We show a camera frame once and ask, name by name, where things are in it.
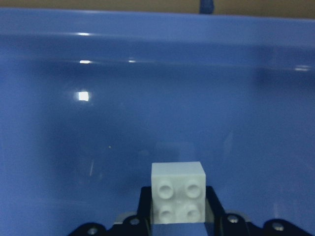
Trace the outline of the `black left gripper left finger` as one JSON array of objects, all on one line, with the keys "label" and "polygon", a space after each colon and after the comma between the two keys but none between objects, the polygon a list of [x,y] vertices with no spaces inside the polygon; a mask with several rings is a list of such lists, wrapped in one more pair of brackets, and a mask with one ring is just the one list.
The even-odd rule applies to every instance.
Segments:
[{"label": "black left gripper left finger", "polygon": [[71,236],[150,236],[152,209],[151,187],[142,187],[137,212],[126,216],[122,223],[115,223],[110,229],[95,222],[80,225]]}]

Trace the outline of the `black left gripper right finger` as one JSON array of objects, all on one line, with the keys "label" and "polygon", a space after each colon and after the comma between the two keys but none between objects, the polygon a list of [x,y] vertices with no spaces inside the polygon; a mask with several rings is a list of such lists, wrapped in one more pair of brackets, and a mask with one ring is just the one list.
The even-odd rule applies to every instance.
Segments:
[{"label": "black left gripper right finger", "polygon": [[213,187],[206,187],[205,222],[209,236],[309,236],[310,233],[283,219],[271,219],[262,227],[240,214],[226,212]]}]

